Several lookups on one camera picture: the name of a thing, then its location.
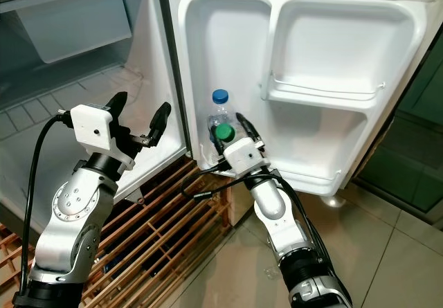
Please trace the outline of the white door shelf rail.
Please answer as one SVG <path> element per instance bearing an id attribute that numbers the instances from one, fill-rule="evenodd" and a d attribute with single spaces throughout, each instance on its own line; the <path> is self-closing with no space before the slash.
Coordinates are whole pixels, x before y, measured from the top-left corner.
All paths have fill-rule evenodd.
<path id="1" fill-rule="evenodd" d="M 264 100 L 342 111 L 366 112 L 388 100 L 385 82 L 367 78 L 283 75 L 269 71 L 262 85 Z"/>

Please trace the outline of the blue capped water bottle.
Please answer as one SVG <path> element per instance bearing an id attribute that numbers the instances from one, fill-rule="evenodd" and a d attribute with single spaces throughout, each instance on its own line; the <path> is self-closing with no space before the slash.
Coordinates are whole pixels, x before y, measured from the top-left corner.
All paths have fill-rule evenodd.
<path id="1" fill-rule="evenodd" d="M 216 125 L 221 123 L 228 123 L 232 125 L 232 118 L 230 112 L 228 112 L 228 91 L 225 89 L 215 89 L 212 92 L 211 100 L 213 105 L 211 107 L 211 111 L 208 114 L 208 131 L 209 129 L 215 130 Z M 217 156 L 213 153 L 210 156 L 210 159 L 213 163 L 217 163 Z"/>

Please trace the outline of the translucent freezer compartment flap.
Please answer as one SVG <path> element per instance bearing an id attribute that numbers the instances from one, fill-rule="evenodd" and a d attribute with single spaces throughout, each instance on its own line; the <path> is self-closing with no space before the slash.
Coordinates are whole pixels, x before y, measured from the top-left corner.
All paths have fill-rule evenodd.
<path id="1" fill-rule="evenodd" d="M 54 0 L 15 13 L 47 64 L 132 36 L 123 0 Z"/>

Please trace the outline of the wooden slatted rack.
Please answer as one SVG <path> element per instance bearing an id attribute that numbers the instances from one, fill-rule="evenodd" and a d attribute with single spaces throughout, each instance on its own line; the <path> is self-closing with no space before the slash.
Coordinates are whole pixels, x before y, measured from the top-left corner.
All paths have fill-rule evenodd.
<path id="1" fill-rule="evenodd" d="M 161 308 L 233 225 L 232 192 L 192 194 L 228 182 L 208 174 L 186 183 L 196 163 L 182 156 L 114 206 L 77 308 Z"/>

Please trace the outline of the dark green glossy cabinet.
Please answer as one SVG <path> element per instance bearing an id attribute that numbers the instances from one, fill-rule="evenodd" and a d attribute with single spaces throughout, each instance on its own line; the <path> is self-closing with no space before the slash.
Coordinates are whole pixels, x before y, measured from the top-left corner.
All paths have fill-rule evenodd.
<path id="1" fill-rule="evenodd" d="M 356 182 L 430 224 L 443 221 L 443 32 L 408 81 Z"/>

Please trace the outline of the white fridge door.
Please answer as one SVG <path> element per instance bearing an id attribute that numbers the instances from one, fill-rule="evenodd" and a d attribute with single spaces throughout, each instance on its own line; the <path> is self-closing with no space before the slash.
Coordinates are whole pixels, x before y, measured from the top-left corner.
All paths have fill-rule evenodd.
<path id="1" fill-rule="evenodd" d="M 187 138 L 213 165 L 211 93 L 256 127 L 272 165 L 295 189 L 333 195 L 443 27 L 443 0 L 169 0 Z M 269 71 L 385 82 L 388 100 L 366 112 L 264 100 Z"/>

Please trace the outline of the grey mini fridge body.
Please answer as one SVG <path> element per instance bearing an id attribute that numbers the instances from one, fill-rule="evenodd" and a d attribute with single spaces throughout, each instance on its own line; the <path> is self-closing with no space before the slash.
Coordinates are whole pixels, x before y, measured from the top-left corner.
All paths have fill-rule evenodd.
<path id="1" fill-rule="evenodd" d="M 189 149 L 171 58 L 169 0 L 123 0 L 132 36 L 57 62 L 41 61 L 15 11 L 54 0 L 4 1 L 1 14 L 0 222 L 24 229 L 28 171 L 45 122 L 60 109 L 103 105 L 115 93 L 129 98 L 120 123 L 145 135 L 157 109 L 172 112 L 156 147 L 138 153 L 123 174 L 115 201 L 135 201 L 136 191 Z"/>

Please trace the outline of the green capped bottle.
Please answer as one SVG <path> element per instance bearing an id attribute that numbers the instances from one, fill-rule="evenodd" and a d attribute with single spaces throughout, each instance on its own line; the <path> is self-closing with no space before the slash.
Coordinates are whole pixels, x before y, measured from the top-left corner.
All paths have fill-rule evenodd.
<path id="1" fill-rule="evenodd" d="M 231 141 L 234 141 L 235 137 L 237 137 L 237 131 L 228 123 L 216 125 L 213 134 L 216 140 L 221 141 L 221 143 L 231 143 Z"/>

